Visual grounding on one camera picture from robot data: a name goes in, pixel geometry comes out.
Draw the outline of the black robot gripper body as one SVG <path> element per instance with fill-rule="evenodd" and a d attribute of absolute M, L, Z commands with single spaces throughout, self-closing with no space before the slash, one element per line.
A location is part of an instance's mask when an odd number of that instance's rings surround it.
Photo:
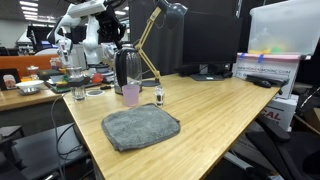
<path fill-rule="evenodd" d="M 122 48 L 121 39 L 124 36 L 126 25 L 121 23 L 114 12 L 111 5 L 107 9 L 96 16 L 99 22 L 98 33 L 102 36 L 104 42 L 113 42 L 117 49 Z"/>

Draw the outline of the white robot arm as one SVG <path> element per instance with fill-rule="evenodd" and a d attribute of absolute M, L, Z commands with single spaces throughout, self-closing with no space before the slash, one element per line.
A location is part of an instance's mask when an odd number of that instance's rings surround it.
<path fill-rule="evenodd" d="M 71 52 L 80 43 L 89 67 L 100 63 L 97 48 L 100 42 L 111 42 L 118 49 L 126 25 L 116 17 L 115 9 L 125 0 L 79 0 L 71 3 L 47 35 L 51 44 L 58 46 L 57 53 L 64 66 L 74 66 Z"/>

